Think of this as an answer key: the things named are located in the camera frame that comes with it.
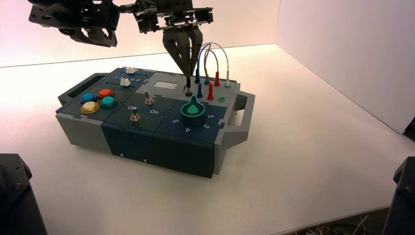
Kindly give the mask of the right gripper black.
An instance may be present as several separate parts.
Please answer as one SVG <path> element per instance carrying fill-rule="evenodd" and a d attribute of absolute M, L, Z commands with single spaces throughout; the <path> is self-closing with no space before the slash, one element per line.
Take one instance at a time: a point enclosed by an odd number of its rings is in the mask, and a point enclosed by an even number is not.
<path fill-rule="evenodd" d="M 140 33 L 163 30 L 165 49 L 185 76 L 193 75 L 203 44 L 203 35 L 195 28 L 213 22 L 213 8 L 195 8 L 191 0 L 137 0 L 135 4 L 134 17 Z M 189 36 L 180 31 L 189 28 L 191 58 Z"/>

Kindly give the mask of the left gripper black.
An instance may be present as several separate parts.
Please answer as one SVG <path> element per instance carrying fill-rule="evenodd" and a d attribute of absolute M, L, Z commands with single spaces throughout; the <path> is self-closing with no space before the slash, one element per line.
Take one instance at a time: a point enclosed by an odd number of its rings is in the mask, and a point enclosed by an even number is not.
<path fill-rule="evenodd" d="M 113 31 L 118 24 L 120 8 L 111 0 L 30 0 L 29 21 L 54 27 L 72 40 L 97 45 L 79 28 L 97 27 L 97 41 L 103 47 L 116 47 Z"/>

